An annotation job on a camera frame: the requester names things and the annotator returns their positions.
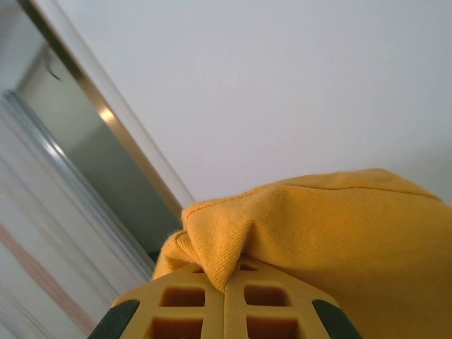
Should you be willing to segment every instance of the white wall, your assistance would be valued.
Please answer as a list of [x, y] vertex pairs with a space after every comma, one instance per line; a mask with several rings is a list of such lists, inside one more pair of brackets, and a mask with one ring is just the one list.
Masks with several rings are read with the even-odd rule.
[[452, 2], [56, 2], [195, 199], [385, 167], [452, 202]]
[[20, 91], [64, 151], [70, 153], [104, 122], [63, 63], [53, 53], [48, 57], [52, 72], [61, 81], [41, 60]]
[[20, 13], [1, 43], [0, 93], [16, 89], [41, 50], [44, 39], [30, 19]]

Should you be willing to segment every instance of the yellow cloth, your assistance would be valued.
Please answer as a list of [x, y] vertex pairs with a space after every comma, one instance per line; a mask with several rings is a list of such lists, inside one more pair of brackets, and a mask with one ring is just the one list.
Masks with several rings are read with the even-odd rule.
[[224, 291], [241, 253], [336, 299], [365, 339], [452, 338], [452, 208], [382, 169], [197, 203], [154, 278], [198, 263]]

